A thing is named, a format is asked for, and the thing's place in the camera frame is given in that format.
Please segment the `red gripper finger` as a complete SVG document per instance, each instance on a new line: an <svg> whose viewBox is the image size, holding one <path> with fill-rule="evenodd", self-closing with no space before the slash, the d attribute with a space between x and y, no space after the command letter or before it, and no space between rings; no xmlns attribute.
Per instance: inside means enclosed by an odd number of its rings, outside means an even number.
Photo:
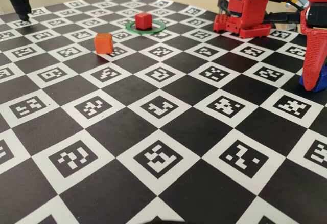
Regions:
<svg viewBox="0 0 327 224"><path fill-rule="evenodd" d="M302 34L307 37L307 49L302 70L303 84L307 91L311 91L316 86L326 59L326 30L302 26Z"/></svg>

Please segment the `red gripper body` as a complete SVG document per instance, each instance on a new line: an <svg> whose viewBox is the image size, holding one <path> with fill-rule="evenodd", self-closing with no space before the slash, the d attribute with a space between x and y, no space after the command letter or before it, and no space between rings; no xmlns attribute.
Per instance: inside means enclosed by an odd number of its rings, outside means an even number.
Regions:
<svg viewBox="0 0 327 224"><path fill-rule="evenodd" d="M301 33L326 31L326 0L309 0L300 14Z"/></svg>

